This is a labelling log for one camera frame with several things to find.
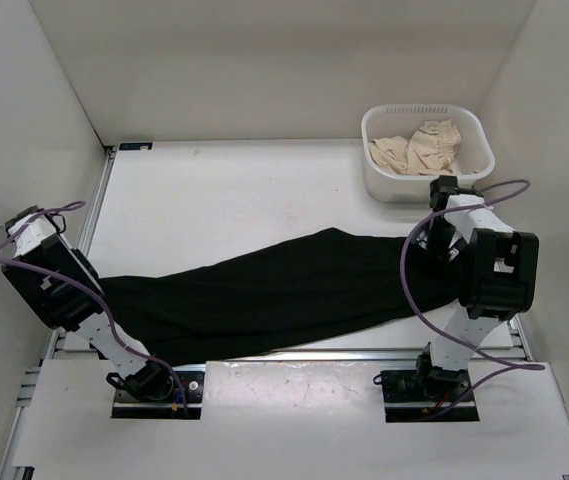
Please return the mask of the black trousers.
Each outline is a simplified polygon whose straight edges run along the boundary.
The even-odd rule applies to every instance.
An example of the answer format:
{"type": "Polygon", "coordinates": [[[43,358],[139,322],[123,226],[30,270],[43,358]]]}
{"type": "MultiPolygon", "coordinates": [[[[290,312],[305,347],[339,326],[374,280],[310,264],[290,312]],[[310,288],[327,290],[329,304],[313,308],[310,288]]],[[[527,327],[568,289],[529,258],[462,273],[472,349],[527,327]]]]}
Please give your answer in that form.
{"type": "Polygon", "coordinates": [[[457,298],[445,262],[402,237],[336,228],[162,277],[100,281],[118,325],[178,366],[264,354],[413,314],[457,298]]]}

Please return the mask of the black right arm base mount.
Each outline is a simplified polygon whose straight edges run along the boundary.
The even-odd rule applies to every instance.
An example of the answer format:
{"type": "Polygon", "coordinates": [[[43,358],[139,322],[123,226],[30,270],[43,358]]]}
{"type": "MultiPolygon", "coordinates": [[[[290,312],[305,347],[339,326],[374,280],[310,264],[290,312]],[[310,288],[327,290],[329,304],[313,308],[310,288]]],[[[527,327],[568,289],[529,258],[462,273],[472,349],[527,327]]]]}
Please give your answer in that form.
{"type": "Polygon", "coordinates": [[[382,370],[372,379],[382,390],[386,423],[478,422],[467,371],[453,382],[422,384],[415,370],[382,370]]]}

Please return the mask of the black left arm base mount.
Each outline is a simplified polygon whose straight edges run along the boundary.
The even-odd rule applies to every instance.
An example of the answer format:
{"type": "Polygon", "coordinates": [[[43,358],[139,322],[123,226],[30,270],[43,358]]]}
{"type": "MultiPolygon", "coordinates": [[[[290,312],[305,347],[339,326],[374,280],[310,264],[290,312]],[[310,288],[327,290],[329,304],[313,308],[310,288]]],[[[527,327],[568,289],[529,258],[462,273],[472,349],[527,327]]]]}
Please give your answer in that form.
{"type": "Polygon", "coordinates": [[[205,389],[203,364],[168,369],[148,362],[134,375],[123,378],[111,372],[107,383],[115,393],[111,417],[144,420],[199,420],[205,389]]]}

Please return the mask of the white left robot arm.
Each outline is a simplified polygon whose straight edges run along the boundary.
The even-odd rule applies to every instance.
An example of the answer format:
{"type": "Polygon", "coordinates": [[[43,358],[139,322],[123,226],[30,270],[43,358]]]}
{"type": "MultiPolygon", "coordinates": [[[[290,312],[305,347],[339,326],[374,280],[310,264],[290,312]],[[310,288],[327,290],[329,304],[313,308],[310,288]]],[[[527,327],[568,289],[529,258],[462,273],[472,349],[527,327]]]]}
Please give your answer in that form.
{"type": "Polygon", "coordinates": [[[117,324],[97,272],[65,238],[63,214],[83,206],[34,205],[8,220],[0,244],[2,273],[42,323],[86,340],[112,363],[111,386],[141,402],[164,401],[177,388],[170,368],[117,324]]]}

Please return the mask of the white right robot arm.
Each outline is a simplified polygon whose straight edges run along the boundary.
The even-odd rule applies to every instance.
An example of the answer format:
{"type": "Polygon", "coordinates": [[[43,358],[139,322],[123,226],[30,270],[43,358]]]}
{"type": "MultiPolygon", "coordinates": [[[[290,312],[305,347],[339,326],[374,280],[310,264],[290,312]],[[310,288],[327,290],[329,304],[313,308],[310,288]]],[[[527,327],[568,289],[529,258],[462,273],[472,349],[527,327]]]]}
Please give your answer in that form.
{"type": "Polygon", "coordinates": [[[413,387],[424,399],[453,394],[468,378],[468,365],[484,339],[502,323],[530,309],[539,239],[500,220],[474,188],[455,176],[430,184],[435,217],[413,244],[451,267],[457,304],[443,332],[420,354],[413,387]]]}

